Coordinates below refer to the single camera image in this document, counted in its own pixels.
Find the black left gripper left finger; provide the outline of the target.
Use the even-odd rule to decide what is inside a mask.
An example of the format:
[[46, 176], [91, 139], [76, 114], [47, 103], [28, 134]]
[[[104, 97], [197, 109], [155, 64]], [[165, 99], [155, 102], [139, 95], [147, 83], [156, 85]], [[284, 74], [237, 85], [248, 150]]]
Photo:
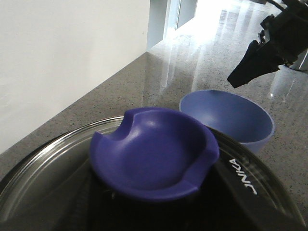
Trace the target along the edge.
[[55, 211], [52, 231], [90, 231], [105, 195], [112, 191], [98, 179], [84, 161], [50, 194]]

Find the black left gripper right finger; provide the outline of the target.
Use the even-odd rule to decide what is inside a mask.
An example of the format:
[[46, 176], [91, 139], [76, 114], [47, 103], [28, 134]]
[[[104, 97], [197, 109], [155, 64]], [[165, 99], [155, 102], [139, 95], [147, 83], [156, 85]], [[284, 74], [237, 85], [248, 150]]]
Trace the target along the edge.
[[220, 158], [213, 169], [259, 231], [301, 231], [303, 217], [278, 178], [254, 153], [211, 129]]

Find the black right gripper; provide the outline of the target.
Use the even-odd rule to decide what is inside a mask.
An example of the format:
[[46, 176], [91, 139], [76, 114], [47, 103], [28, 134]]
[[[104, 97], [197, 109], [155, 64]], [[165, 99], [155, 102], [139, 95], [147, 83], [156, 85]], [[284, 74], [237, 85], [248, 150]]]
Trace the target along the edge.
[[282, 7], [270, 0], [281, 12], [269, 15], [261, 23], [259, 43], [253, 40], [227, 80], [238, 88], [262, 75], [276, 72], [282, 64], [293, 64], [308, 48], [308, 2], [284, 0]]

